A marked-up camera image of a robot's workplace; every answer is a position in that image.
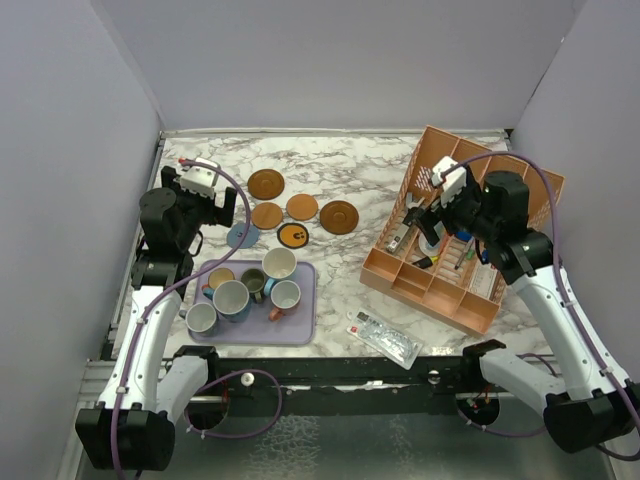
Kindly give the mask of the blue round coaster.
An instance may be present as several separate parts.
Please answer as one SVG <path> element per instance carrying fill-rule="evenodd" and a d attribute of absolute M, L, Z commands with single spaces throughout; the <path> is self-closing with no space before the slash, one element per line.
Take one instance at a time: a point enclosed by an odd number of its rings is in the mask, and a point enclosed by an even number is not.
<path fill-rule="evenodd" d="M 236 223 L 227 233 L 226 242 L 231 248 L 249 249 L 260 238 L 260 230 L 253 224 Z"/>

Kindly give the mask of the peach plastic desk organizer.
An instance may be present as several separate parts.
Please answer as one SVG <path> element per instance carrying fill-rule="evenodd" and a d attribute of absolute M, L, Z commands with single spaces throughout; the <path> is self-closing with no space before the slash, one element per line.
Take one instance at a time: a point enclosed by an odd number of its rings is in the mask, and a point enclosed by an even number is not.
<path fill-rule="evenodd" d="M 412 265 L 426 257 L 418 247 L 422 234 L 413 223 L 403 246 L 395 255 L 386 251 L 394 227 L 403 221 L 410 208 L 424 207 L 438 194 L 431 186 L 429 174 L 444 156 L 470 167 L 477 182 L 493 171 L 510 171 L 522 176 L 529 188 L 530 227 L 542 232 L 546 222 L 557 219 L 556 205 L 562 192 L 562 176 L 544 170 L 522 155 L 490 151 L 458 136 L 427 127 L 409 163 L 396 203 L 375 247 L 367 256 L 360 280 L 362 283 L 417 310 L 431 314 L 468 334 L 484 334 L 495 318 L 507 286 L 498 272 L 490 299 L 469 291 L 477 264 L 490 264 L 485 246 L 474 244 L 461 267 L 454 265 L 472 236 L 465 232 L 450 235 L 443 227 L 442 248 L 437 263 L 428 269 Z"/>

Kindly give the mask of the dark brown ringed coaster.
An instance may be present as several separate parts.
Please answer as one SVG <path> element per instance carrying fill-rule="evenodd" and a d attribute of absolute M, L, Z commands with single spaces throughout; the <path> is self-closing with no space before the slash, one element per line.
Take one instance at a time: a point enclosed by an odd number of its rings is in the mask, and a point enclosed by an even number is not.
<path fill-rule="evenodd" d="M 285 181 L 280 172 L 261 169 L 254 172 L 247 181 L 250 195 L 258 200 L 272 200 L 284 190 Z"/>

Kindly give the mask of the light wooden coaster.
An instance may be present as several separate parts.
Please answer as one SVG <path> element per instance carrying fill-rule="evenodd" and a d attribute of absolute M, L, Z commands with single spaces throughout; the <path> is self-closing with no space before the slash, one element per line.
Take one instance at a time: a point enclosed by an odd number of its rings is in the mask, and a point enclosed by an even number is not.
<path fill-rule="evenodd" d="M 252 223 L 260 230 L 271 230 L 283 221 L 282 209 L 273 202 L 258 204 L 251 214 Z"/>

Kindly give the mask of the dark brown grooved coaster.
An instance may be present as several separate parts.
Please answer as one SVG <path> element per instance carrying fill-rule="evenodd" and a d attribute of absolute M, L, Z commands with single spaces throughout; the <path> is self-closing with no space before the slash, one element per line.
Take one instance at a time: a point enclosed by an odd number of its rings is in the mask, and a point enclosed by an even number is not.
<path fill-rule="evenodd" d="M 344 235 L 358 225 L 359 213 L 354 205 L 343 200 L 327 203 L 320 211 L 321 226 L 329 233 Z"/>

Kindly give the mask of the orange wooden coaster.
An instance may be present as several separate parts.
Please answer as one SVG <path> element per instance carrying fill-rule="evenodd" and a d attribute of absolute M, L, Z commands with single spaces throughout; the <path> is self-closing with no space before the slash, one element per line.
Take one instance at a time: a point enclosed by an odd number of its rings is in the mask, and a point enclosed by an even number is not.
<path fill-rule="evenodd" d="M 286 210 L 288 215 L 298 221 L 306 221 L 312 219 L 318 211 L 318 202 L 309 194 L 297 194 L 292 196 L 287 204 Z"/>

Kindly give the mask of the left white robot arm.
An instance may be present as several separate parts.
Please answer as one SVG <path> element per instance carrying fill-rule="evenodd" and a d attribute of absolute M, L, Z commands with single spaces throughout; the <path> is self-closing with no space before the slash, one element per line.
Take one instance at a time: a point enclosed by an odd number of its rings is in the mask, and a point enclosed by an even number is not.
<path fill-rule="evenodd" d="M 188 347 L 160 372 L 170 327 L 189 282 L 198 278 L 193 241 L 204 225 L 231 227 L 239 184 L 214 162 L 183 160 L 161 171 L 161 185 L 139 200 L 143 233 L 131 271 L 133 288 L 122 351 L 94 406 L 79 410 L 75 429 L 98 470 L 162 471 L 174 451 L 176 423 L 197 393 L 220 385 L 216 354 Z"/>

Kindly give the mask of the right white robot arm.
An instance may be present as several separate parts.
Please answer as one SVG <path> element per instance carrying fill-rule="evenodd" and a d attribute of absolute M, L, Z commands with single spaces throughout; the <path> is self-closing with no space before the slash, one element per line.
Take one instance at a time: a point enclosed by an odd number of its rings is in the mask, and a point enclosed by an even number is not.
<path fill-rule="evenodd" d="M 468 166 L 444 158 L 430 172 L 435 199 L 410 217 L 430 241 L 442 224 L 482 243 L 494 266 L 536 319 L 560 367 L 547 374 L 498 342 L 468 348 L 461 383 L 495 384 L 538 413 L 554 442 L 575 453 L 639 428 L 639 386 L 612 358 L 570 290 L 552 238 L 532 228 L 521 175 L 493 171 L 477 182 Z"/>

